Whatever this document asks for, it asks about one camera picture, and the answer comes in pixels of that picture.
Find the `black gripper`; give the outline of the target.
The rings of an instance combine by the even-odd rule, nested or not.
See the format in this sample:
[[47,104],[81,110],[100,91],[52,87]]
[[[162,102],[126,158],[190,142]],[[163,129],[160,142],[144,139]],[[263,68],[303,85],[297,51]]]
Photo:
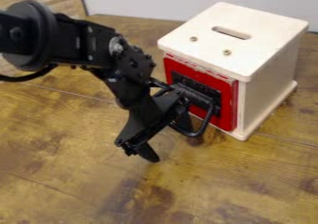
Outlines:
[[[115,145],[128,156],[139,155],[148,162],[158,163],[160,157],[148,140],[179,115],[180,95],[168,84],[154,78],[143,84],[114,78],[104,83],[115,94],[118,106],[130,112],[128,122],[116,137]],[[194,131],[188,112],[183,112],[174,123],[179,131]]]

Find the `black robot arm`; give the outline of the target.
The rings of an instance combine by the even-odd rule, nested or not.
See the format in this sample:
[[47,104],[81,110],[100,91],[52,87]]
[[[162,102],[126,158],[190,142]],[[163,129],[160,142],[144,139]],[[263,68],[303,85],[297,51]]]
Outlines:
[[184,93],[151,77],[151,55],[128,44],[111,27],[55,13],[25,0],[0,11],[0,54],[27,75],[0,74],[0,81],[24,82],[59,65],[79,67],[110,88],[128,122],[115,140],[127,155],[160,161],[148,140],[186,112]]

